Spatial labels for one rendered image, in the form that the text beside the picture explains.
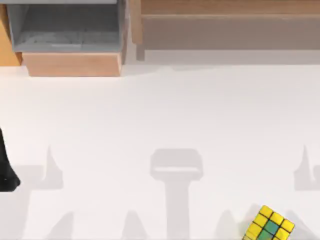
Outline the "pale wooden drawer front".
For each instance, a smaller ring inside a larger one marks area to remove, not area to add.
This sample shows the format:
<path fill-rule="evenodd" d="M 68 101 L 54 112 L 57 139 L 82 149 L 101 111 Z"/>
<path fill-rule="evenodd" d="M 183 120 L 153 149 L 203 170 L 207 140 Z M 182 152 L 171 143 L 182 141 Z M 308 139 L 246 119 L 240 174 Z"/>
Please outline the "pale wooden drawer front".
<path fill-rule="evenodd" d="M 118 77 L 120 52 L 24 52 L 23 62 L 31 77 Z"/>

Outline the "wooden open shelf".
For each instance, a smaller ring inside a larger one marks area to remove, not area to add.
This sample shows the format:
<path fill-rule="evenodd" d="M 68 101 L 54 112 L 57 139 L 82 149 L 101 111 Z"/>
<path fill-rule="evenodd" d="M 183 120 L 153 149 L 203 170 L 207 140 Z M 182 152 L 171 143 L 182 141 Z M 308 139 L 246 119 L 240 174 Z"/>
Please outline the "wooden open shelf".
<path fill-rule="evenodd" d="M 136 58 L 151 51 L 320 50 L 320 0 L 128 0 Z"/>

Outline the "colourful puzzle cube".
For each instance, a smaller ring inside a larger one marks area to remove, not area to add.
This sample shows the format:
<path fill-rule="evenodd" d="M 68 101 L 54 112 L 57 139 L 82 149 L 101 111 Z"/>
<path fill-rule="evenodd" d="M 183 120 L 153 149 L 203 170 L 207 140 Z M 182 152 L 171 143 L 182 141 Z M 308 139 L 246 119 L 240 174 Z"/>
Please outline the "colourful puzzle cube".
<path fill-rule="evenodd" d="M 288 240 L 294 228 L 293 222 L 263 205 L 241 240 Z"/>

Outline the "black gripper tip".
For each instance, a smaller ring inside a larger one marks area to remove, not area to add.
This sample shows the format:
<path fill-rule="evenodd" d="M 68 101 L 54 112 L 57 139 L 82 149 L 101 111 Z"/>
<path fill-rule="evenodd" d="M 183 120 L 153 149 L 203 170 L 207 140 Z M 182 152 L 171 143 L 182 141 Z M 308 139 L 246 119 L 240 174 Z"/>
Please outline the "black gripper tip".
<path fill-rule="evenodd" d="M 13 192 L 20 184 L 21 180 L 9 162 L 3 132 L 0 128 L 0 192 Z"/>

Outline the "wooden cupboard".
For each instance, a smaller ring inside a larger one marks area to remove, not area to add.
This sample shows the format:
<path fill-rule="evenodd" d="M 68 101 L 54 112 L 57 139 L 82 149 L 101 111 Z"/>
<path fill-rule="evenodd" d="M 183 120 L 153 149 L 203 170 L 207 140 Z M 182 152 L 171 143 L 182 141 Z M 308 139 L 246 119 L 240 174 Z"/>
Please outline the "wooden cupboard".
<path fill-rule="evenodd" d="M 0 4 L 0 67 L 18 67 L 22 60 L 22 54 L 12 49 L 7 7 Z"/>

